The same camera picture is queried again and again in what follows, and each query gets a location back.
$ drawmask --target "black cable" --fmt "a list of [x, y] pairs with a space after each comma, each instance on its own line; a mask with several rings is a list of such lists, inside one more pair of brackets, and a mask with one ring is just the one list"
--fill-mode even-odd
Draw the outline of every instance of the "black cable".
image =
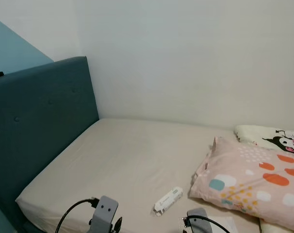
[[215, 222], [213, 220], [211, 220], [208, 217], [204, 217], [204, 216], [200, 216], [200, 215], [190, 215], [187, 217], [187, 219], [191, 219], [191, 218], [199, 218], [208, 222], [211, 222], [213, 224], [215, 224], [217, 227], [221, 228], [222, 230], [224, 230], [226, 233], [230, 233], [226, 228], [224, 228], [222, 225], [220, 225], [218, 222]]
[[93, 201], [94, 201], [93, 199], [85, 199], [85, 200], [81, 200], [81, 201], [79, 201], [79, 202], [73, 204], [73, 205], [72, 205], [72, 206], [71, 206], [71, 207], [65, 212], [65, 214], [64, 214], [63, 217], [61, 218], [61, 220], [60, 220], [58, 226], [57, 226], [56, 229], [55, 229], [55, 233], [58, 233], [58, 232], [59, 232], [59, 229], [60, 229], [60, 227], [61, 227], [62, 222], [64, 221], [66, 215], [68, 215], [68, 213], [69, 213], [72, 209], [74, 209], [77, 205], [80, 205], [81, 203], [85, 203], [85, 202], [89, 202], [89, 203], [93, 204]]

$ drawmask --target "bed sheet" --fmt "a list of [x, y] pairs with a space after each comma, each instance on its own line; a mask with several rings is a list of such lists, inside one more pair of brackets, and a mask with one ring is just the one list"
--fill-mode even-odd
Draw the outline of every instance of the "bed sheet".
[[[122, 233], [177, 233], [177, 219], [199, 207], [210, 216], [233, 216], [241, 233], [259, 233], [257, 218], [188, 198], [192, 176], [215, 136], [235, 138], [232, 131], [209, 127], [101, 119], [55, 158], [16, 201], [24, 215], [48, 233], [55, 231], [72, 204], [103, 195], [119, 203], [114, 221], [123, 217]], [[154, 203], [175, 186], [183, 188], [184, 196], [162, 216], [152, 214]], [[86, 232], [93, 212], [88, 203], [76, 207], [60, 232]]]

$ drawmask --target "polka dot pillowcase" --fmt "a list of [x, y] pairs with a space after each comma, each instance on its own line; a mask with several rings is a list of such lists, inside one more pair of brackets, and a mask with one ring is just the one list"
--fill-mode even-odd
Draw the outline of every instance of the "polka dot pillowcase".
[[215, 138], [190, 196], [294, 230], [294, 154]]

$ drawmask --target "upholstered headboard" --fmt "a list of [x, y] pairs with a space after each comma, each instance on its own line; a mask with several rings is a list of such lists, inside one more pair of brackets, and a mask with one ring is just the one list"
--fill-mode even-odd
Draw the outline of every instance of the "upholstered headboard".
[[15, 199], [97, 120], [86, 57], [0, 77], [0, 209], [18, 232], [30, 223]]

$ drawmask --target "pillow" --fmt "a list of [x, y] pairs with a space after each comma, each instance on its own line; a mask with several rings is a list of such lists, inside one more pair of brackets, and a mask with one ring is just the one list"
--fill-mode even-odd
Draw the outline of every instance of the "pillow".
[[294, 233], [294, 231], [289, 230], [285, 227], [281, 227], [276, 224], [267, 223], [263, 219], [260, 219], [261, 233]]
[[234, 132], [240, 142], [294, 153], [294, 131], [257, 125], [238, 125]]
[[294, 154], [215, 138], [190, 197], [294, 230]]

